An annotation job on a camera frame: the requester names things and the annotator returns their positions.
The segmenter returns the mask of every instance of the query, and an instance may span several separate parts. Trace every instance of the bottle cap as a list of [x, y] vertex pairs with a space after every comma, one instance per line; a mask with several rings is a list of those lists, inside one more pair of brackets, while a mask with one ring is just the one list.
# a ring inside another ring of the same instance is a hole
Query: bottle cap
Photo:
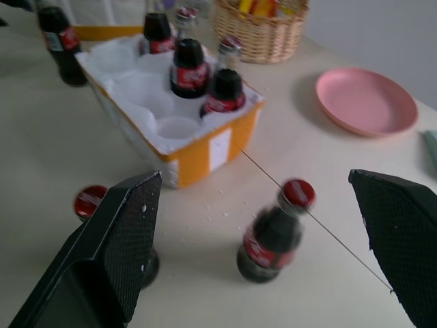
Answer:
[[241, 41], [236, 36], [225, 36], [220, 41], [220, 47], [218, 48], [220, 53], [240, 53]]
[[180, 22], [187, 23], [196, 19], [199, 11], [191, 7], [181, 7], [176, 11], [176, 19]]
[[83, 189], [74, 200], [74, 211], [82, 222], [93, 216], [108, 189], [104, 186], [90, 186]]
[[315, 201], [315, 191], [313, 187], [304, 180], [292, 179], [287, 181], [282, 192], [286, 200], [291, 204], [300, 208], [307, 209]]

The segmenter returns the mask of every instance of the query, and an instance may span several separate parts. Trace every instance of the coca-cola bottle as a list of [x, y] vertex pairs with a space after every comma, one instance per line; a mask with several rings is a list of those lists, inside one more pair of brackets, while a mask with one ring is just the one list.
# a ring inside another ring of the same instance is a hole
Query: coca-cola bottle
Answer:
[[66, 15], [50, 0], [36, 0], [35, 5], [47, 50], [58, 65], [62, 81], [73, 86], [86, 84], [87, 78], [74, 56], [81, 51], [81, 43]]
[[[82, 189], [74, 199], [73, 208], [76, 215], [82, 222], [86, 222], [92, 218], [97, 207], [102, 202], [108, 189], [104, 186], [89, 186]], [[159, 257], [156, 250], [152, 248], [147, 266], [144, 270], [142, 288], [149, 286], [156, 278], [159, 272]]]
[[225, 36], [218, 46], [218, 63], [200, 116], [207, 113], [229, 113], [239, 110], [246, 100], [242, 79], [238, 74], [241, 42], [235, 36]]
[[180, 8], [176, 12], [178, 37], [170, 68], [171, 90], [182, 98], [203, 96], [208, 86], [209, 66], [195, 35], [197, 10]]
[[164, 13], [163, 3], [161, 0], [147, 0], [146, 6], [144, 39], [139, 44], [140, 54], [166, 53], [173, 50], [174, 39], [171, 35], [169, 20]]
[[315, 192], [308, 182], [289, 180], [283, 185], [274, 205], [258, 214], [244, 236], [237, 256], [244, 278], [269, 282], [293, 260], [303, 232], [299, 215], [314, 201]]

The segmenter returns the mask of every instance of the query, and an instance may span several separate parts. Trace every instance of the pink plate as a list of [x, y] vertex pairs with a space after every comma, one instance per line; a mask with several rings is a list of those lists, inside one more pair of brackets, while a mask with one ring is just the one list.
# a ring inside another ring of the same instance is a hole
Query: pink plate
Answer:
[[417, 106], [409, 93], [389, 78], [368, 70], [330, 70], [318, 79], [316, 91], [323, 112], [359, 135], [393, 135], [417, 121]]

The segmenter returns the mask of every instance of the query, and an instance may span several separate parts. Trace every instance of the table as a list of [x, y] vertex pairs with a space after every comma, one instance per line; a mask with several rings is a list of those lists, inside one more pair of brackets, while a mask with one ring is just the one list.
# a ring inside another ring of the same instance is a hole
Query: table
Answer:
[[[38, 37], [0, 29], [0, 40], [4, 327], [79, 225], [75, 193], [148, 168], [89, 88], [62, 84]], [[246, 155], [204, 181], [163, 189], [155, 237], [160, 273], [140, 294], [129, 327], [412, 327], [368, 251], [347, 177], [359, 167], [433, 188], [435, 173], [416, 131], [364, 139], [318, 111], [316, 76], [344, 65], [304, 39], [288, 63], [243, 66], [251, 85], [268, 97], [255, 136]], [[435, 128], [437, 112], [420, 103], [419, 109], [417, 129]], [[236, 268], [242, 234], [274, 199], [275, 181], [289, 176], [315, 187], [314, 218], [304, 219], [304, 240], [290, 268], [270, 284], [247, 283]]]

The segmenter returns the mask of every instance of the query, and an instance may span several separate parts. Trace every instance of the white wall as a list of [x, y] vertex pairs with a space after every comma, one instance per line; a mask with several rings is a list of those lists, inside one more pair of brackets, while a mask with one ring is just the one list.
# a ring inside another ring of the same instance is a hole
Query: white wall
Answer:
[[437, 0], [310, 0], [305, 33], [437, 109]]

